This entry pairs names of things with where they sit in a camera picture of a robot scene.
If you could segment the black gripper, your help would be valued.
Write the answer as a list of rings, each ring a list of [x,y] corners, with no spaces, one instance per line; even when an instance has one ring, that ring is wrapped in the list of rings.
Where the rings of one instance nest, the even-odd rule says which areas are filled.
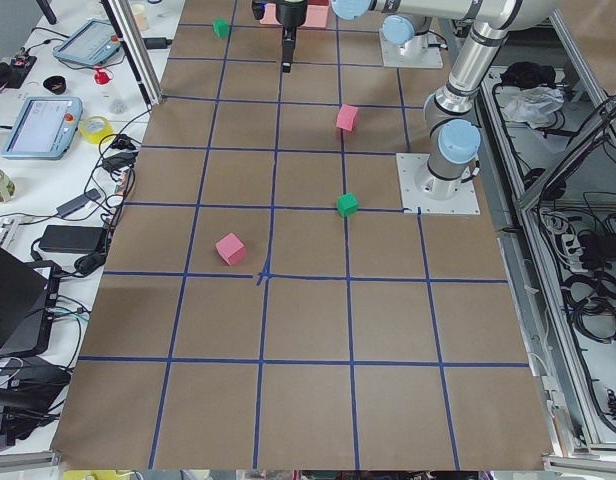
[[[251,9],[256,20],[264,17],[265,6],[272,4],[275,6],[275,18],[282,26],[302,26],[307,17],[307,0],[252,0]],[[284,74],[291,72],[294,51],[296,46],[296,29],[282,28],[282,56],[281,71]]]

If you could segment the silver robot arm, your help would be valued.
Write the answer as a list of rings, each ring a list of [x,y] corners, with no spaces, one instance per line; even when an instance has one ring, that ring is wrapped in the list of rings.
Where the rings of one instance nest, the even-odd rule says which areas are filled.
[[[443,68],[445,42],[431,30],[432,18],[408,14],[387,16],[379,29],[382,61],[385,67]]]
[[[477,128],[464,119],[501,46],[511,31],[525,30],[545,20],[557,1],[333,1],[333,12],[356,20],[370,11],[386,16],[387,33],[398,20],[412,17],[471,20],[469,35],[446,83],[426,101],[431,153],[415,174],[417,188],[435,200],[452,198],[467,165],[481,144]]]

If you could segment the green cube near arm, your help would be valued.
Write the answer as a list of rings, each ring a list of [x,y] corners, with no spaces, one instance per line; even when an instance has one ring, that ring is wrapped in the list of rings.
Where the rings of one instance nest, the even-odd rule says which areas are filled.
[[[357,212],[359,201],[352,192],[348,192],[337,199],[336,208],[342,218],[347,218]]]

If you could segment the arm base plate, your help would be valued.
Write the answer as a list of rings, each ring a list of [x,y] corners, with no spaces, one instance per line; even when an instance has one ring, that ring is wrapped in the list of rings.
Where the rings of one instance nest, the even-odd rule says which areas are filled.
[[[384,29],[380,30],[379,38],[384,67],[413,69],[443,67],[441,47],[430,30],[420,32],[404,45],[390,42],[384,35]]]
[[[408,214],[479,215],[480,208],[472,181],[465,168],[459,179],[441,180],[428,168],[429,154],[398,153],[396,165],[399,177],[402,210]]]

